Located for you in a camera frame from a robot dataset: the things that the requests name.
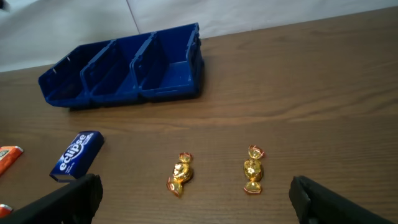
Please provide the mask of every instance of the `crease in white backdrop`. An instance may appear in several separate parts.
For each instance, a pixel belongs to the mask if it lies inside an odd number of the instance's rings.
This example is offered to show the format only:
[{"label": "crease in white backdrop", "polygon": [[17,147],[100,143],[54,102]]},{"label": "crease in white backdrop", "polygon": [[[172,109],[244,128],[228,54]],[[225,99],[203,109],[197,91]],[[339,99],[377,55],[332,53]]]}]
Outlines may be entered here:
[{"label": "crease in white backdrop", "polygon": [[0,72],[56,63],[80,44],[192,22],[199,22],[201,37],[213,37],[398,6],[396,0],[127,1],[8,0],[11,11],[0,11]]}]

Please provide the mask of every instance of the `wood grain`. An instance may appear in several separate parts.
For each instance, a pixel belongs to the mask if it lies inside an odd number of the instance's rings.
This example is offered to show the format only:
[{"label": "wood grain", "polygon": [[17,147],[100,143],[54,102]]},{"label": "wood grain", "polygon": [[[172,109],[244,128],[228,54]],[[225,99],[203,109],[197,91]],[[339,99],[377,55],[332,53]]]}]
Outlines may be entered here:
[{"label": "wood grain", "polygon": [[[398,8],[203,40],[194,100],[69,111],[44,101],[48,67],[0,74],[0,145],[25,154],[0,177],[21,208],[63,184],[49,172],[75,137],[101,131],[90,172],[104,197],[93,223],[298,223],[288,191],[306,175],[398,222]],[[243,192],[249,144],[263,147],[260,196]],[[194,179],[165,187],[178,153]]]}]

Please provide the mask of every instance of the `blue tray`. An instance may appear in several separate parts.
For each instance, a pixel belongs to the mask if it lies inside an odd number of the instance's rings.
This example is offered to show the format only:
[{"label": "blue tray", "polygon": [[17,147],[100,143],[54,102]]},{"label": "blue tray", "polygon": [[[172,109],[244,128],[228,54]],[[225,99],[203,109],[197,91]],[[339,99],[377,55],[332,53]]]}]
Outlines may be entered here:
[{"label": "blue tray", "polygon": [[39,77],[52,106],[88,108],[196,96],[199,25],[81,45]]}]

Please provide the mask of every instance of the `white wall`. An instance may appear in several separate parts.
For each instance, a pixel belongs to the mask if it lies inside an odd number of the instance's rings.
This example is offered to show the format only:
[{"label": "white wall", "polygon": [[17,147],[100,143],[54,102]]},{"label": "white wall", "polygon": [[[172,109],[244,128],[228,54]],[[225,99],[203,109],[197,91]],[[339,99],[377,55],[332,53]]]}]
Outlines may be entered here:
[{"label": "white wall", "polygon": [[8,0],[0,72],[48,65],[77,45],[199,22],[201,37],[311,21],[397,0]]}]

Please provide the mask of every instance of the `orange candy wrapper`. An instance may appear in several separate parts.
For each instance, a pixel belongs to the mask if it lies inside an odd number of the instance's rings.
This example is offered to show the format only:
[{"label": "orange candy wrapper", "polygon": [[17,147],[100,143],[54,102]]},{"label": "orange candy wrapper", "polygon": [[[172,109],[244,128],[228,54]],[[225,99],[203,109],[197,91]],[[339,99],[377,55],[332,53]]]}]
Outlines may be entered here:
[{"label": "orange candy wrapper", "polygon": [[0,147],[0,176],[10,167],[24,152],[18,146]]}]

